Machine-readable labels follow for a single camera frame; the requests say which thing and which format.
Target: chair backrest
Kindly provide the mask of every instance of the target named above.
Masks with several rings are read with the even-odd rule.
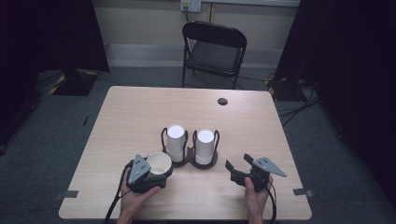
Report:
[[[191,21],[183,26],[183,37],[208,43],[245,49],[248,41],[239,30],[205,21]]]

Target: baseboard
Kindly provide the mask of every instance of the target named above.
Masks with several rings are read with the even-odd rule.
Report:
[[[182,46],[105,44],[110,67],[182,66]],[[276,68],[281,49],[249,50],[242,67]]]

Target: metal bracket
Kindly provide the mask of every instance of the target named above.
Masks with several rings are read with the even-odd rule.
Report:
[[[133,184],[136,180],[145,176],[150,169],[151,166],[146,162],[146,160],[139,154],[136,154],[134,157],[134,165],[132,166],[131,173],[128,176],[128,183]]]
[[[260,167],[262,170],[273,173],[275,175],[280,175],[286,177],[287,175],[279,167],[277,167],[270,159],[267,157],[262,157],[253,161],[253,164]]]
[[[305,190],[305,189],[294,189],[293,190],[294,195],[306,195],[307,198],[314,196],[314,191],[312,189],[310,190]]]
[[[61,201],[64,198],[77,198],[78,190],[67,190],[65,192],[58,192],[53,197],[54,200]]]

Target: black curtain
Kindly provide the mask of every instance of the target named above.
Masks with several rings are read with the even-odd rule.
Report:
[[[0,144],[37,75],[64,67],[109,72],[92,1],[1,1]]]
[[[278,77],[318,83],[343,140],[394,207],[395,12],[393,0],[302,0],[276,69]]]

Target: table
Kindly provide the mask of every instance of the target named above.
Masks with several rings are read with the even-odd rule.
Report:
[[[227,105],[218,99],[226,98]],[[266,91],[226,91],[178,88],[112,87],[92,129],[69,190],[77,198],[64,198],[61,218],[103,219],[111,205],[123,166],[135,154],[161,151],[161,131],[181,124],[190,135],[208,128],[220,134],[217,164],[199,170],[190,163],[176,168],[160,190],[141,210],[138,219],[240,220],[246,218],[245,188],[230,180],[225,168],[248,172],[245,153],[255,159],[266,156],[288,176],[273,175],[277,219],[309,219],[311,210],[301,189],[290,148]],[[120,213],[120,202],[112,218]],[[268,200],[264,218],[272,215]]]

